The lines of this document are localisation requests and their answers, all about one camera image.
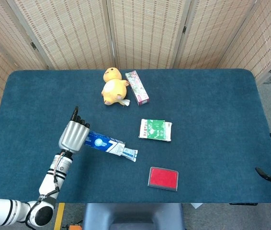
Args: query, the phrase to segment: stuffed animal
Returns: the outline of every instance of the stuffed animal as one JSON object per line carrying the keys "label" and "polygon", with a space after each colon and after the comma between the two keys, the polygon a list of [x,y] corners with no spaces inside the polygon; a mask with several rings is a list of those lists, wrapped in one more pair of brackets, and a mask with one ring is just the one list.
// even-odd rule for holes
{"label": "stuffed animal", "polygon": [[129,105],[129,100],[124,100],[126,97],[126,86],[129,82],[122,80],[122,75],[117,68],[108,68],[103,75],[103,80],[106,82],[102,90],[103,101],[106,105],[111,105],[118,102],[122,105]]}

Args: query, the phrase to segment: blue tablecloth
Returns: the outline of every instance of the blue tablecloth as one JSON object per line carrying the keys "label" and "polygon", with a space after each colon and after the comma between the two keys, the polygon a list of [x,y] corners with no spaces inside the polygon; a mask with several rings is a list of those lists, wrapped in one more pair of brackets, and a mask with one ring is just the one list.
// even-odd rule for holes
{"label": "blue tablecloth", "polygon": [[[91,130],[138,150],[136,163],[83,147],[60,202],[271,202],[271,140],[253,75],[243,69],[137,70],[150,97],[103,104],[104,70],[16,71],[0,106],[0,198],[36,200],[76,105]],[[172,125],[171,142],[139,139],[142,118]],[[179,172],[178,191],[147,186],[151,166]]]}

